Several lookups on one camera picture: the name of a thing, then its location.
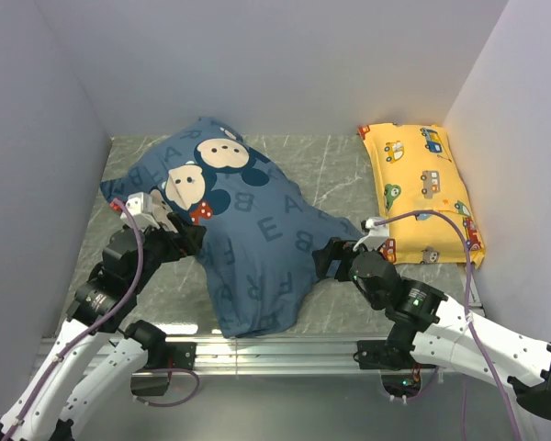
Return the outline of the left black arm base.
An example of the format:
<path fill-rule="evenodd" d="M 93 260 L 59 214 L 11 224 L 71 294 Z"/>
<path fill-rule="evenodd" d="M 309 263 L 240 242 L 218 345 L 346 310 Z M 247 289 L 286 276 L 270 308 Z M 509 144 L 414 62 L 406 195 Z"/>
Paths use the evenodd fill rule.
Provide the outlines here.
<path fill-rule="evenodd" d="M 178 375 L 177 368 L 194 368 L 197 344 L 194 342 L 170 342 L 165 349 L 155 349 L 144 367 L 133 374 L 131 392 L 138 397 L 162 397 L 170 387 L 170 381 Z"/>

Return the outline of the blue cartoon print pillowcase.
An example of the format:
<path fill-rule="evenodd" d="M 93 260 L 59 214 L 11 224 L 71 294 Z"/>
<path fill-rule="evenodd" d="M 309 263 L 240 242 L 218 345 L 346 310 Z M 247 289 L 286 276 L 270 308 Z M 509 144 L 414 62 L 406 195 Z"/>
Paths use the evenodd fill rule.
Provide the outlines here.
<path fill-rule="evenodd" d="M 320 280 L 313 253 L 333 237 L 360 237 L 346 218 L 310 205 L 274 162 L 213 118 L 152 147 L 100 190 L 107 201 L 147 193 L 205 229 L 197 261 L 226 337 L 290 328 Z"/>

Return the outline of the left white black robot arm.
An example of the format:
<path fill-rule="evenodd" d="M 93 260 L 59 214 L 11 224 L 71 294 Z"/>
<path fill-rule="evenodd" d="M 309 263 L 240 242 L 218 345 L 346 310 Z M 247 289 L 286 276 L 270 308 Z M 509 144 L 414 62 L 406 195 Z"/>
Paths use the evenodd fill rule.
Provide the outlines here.
<path fill-rule="evenodd" d="M 0 440 L 75 440 L 100 405 L 133 374 L 195 374 L 193 343 L 169 345 L 157 326 L 120 325 L 164 263 L 198 254 L 206 229 L 176 215 L 175 232 L 129 220 L 77 289 L 59 335 L 32 381 L 0 418 Z"/>

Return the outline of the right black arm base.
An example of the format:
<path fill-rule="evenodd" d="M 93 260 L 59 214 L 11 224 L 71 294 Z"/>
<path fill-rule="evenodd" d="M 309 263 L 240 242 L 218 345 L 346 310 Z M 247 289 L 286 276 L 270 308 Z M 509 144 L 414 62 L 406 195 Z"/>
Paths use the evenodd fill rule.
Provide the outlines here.
<path fill-rule="evenodd" d="M 390 401 L 404 405 L 420 398 L 436 381 L 437 367 L 416 362 L 385 340 L 358 340 L 353 354 L 360 370 L 379 370 L 383 391 Z"/>

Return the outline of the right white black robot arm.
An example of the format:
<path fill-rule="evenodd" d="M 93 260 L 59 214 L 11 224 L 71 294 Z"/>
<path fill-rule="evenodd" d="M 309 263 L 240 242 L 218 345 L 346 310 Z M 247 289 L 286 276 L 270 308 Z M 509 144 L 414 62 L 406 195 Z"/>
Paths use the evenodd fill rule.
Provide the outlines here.
<path fill-rule="evenodd" d="M 466 311 L 457 300 L 402 277 L 377 251 L 332 238 L 312 254 L 318 277 L 351 282 L 393 326 L 384 341 L 361 340 L 362 369 L 448 368 L 502 387 L 527 412 L 551 421 L 551 342 L 536 340 Z"/>

